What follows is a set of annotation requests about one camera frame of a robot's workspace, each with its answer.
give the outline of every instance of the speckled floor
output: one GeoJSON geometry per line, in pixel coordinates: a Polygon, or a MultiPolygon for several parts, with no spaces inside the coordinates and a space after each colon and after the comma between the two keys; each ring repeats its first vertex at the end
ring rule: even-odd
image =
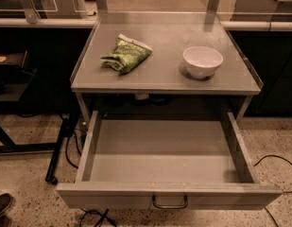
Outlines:
{"type": "MultiPolygon", "coordinates": [[[[17,144],[55,141],[60,124],[57,115],[31,118],[0,115],[0,125],[17,144]]],[[[292,118],[245,117],[240,127],[253,163],[267,154],[278,154],[292,162],[292,118]]],[[[65,160],[65,142],[56,176],[60,183],[72,183],[76,169],[65,160]]],[[[74,139],[69,149],[70,158],[78,164],[74,139]]],[[[56,186],[45,181],[50,157],[51,153],[0,156],[0,194],[9,192],[15,199],[6,212],[12,219],[11,227],[74,227],[79,223],[84,212],[69,209],[57,194],[56,186]]],[[[292,166],[287,162],[266,158],[255,170],[262,184],[276,184],[283,191],[292,190],[292,166]]],[[[292,227],[292,194],[280,196],[267,209],[279,226],[292,227]]],[[[276,226],[266,210],[110,210],[108,216],[117,226],[276,226]]],[[[97,220],[97,216],[87,216],[83,226],[94,226],[97,220]]]]}

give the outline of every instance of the green bag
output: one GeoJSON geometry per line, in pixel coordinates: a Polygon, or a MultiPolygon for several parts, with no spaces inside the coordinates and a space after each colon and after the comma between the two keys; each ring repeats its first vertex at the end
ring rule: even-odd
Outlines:
{"type": "Polygon", "coordinates": [[[152,49],[147,45],[119,34],[112,53],[101,57],[101,60],[119,73],[126,74],[151,54],[152,49]]]}

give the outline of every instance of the shoe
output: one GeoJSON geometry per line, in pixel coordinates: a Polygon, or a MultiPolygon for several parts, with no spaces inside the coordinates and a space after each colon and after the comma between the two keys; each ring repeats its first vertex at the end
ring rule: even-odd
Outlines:
{"type": "Polygon", "coordinates": [[[0,195],[0,216],[11,205],[11,203],[12,203],[12,196],[9,193],[0,195]]]}
{"type": "Polygon", "coordinates": [[[9,227],[10,224],[11,224],[10,218],[8,218],[5,215],[0,217],[0,227],[9,227]]]}

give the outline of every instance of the bowl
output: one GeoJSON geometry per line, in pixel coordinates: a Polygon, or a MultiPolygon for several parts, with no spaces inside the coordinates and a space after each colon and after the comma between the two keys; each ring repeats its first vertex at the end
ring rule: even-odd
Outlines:
{"type": "Polygon", "coordinates": [[[184,67],[193,78],[205,79],[220,67],[222,55],[209,47],[193,46],[183,52],[184,67]]]}

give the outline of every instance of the open drawer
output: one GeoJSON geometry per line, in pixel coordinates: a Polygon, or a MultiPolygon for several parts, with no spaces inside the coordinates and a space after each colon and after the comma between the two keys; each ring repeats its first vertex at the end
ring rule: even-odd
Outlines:
{"type": "Polygon", "coordinates": [[[231,112],[150,120],[94,111],[76,182],[57,189],[70,208],[87,209],[254,210],[282,194],[258,182],[231,112]]]}

